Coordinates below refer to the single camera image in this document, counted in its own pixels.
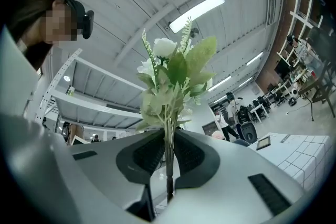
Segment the ceiling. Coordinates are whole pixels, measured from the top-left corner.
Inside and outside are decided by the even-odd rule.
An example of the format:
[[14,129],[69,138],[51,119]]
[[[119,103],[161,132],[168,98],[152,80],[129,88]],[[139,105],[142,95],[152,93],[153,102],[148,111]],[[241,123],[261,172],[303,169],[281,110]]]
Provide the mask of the ceiling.
[[[137,67],[148,58],[140,39],[142,30],[146,28],[151,44],[155,38],[161,37],[180,41],[181,31],[174,34],[168,27],[169,22],[204,0],[79,1],[86,10],[95,12],[92,36],[88,40],[79,37],[77,41],[65,42],[54,48],[48,58],[47,69],[50,76],[55,75],[67,58],[81,48],[82,59],[145,87],[136,77]],[[217,37],[217,54],[206,66],[207,70],[217,73],[214,84],[232,76],[205,95],[208,103],[219,99],[228,90],[235,91],[242,82],[249,77],[255,77],[261,70],[277,30],[277,19],[269,19],[271,9],[279,10],[280,0],[225,0],[224,4],[194,21],[193,27],[200,31],[193,39],[193,44],[209,36]],[[247,67],[246,63],[261,51],[265,52],[262,59]],[[96,92],[94,85],[99,83],[97,76],[78,76],[75,84],[83,85],[86,79],[93,87],[92,92]],[[140,96],[137,97],[137,91],[129,85],[120,84],[114,92],[118,94],[110,94],[109,102],[129,105],[130,100],[135,97],[132,107],[139,107]]]

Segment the black vent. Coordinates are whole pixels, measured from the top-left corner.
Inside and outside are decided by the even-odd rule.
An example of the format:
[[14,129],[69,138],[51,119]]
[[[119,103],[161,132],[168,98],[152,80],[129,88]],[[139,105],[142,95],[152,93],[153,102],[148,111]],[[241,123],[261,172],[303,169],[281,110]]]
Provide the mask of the black vent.
[[266,176],[258,174],[249,176],[248,179],[274,216],[290,207],[291,204],[289,201],[275,188]]

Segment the person in white shirt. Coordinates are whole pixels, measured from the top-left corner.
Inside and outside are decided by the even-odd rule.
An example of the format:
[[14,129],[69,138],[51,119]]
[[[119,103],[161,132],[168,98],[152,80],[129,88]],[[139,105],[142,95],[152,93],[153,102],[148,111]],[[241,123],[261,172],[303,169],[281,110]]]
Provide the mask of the person in white shirt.
[[242,133],[242,127],[241,127],[242,125],[240,124],[239,118],[238,118],[238,111],[240,110],[240,107],[245,106],[245,105],[242,100],[235,99],[235,96],[231,92],[228,92],[226,96],[227,96],[226,97],[227,100],[230,102],[230,104],[227,107],[229,119],[235,121],[237,132],[239,134],[240,139],[245,140],[243,133]]
[[223,115],[220,113],[220,111],[216,111],[216,121],[219,123],[220,128],[222,128],[223,134],[225,136],[225,140],[230,142],[230,136],[233,135],[236,139],[239,139],[238,134],[227,124],[225,121]]

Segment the white floor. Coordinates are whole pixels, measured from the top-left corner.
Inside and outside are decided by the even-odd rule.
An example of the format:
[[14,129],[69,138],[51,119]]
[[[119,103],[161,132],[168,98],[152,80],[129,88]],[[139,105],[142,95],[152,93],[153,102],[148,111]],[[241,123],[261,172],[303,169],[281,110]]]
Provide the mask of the white floor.
[[[336,113],[336,92],[331,94],[330,101]],[[263,118],[261,119],[261,123],[255,123],[255,128],[259,138],[267,135],[269,132],[273,132],[291,135],[328,135],[335,142],[336,118],[333,118],[330,107],[326,102],[324,104],[322,102],[313,104],[313,118],[314,121],[311,120],[309,101],[299,98],[297,104],[294,106],[289,106],[287,101],[271,109],[269,118]],[[235,138],[230,135],[230,140],[234,141]],[[152,187],[152,183],[157,181],[155,177],[161,176],[160,183],[155,187],[156,190],[152,190],[153,206],[156,215],[159,215],[167,206],[165,193],[158,195],[158,191],[165,189],[165,178],[162,180],[162,175],[160,174],[165,174],[164,168],[162,168],[162,171],[155,172],[154,178],[151,178]]]

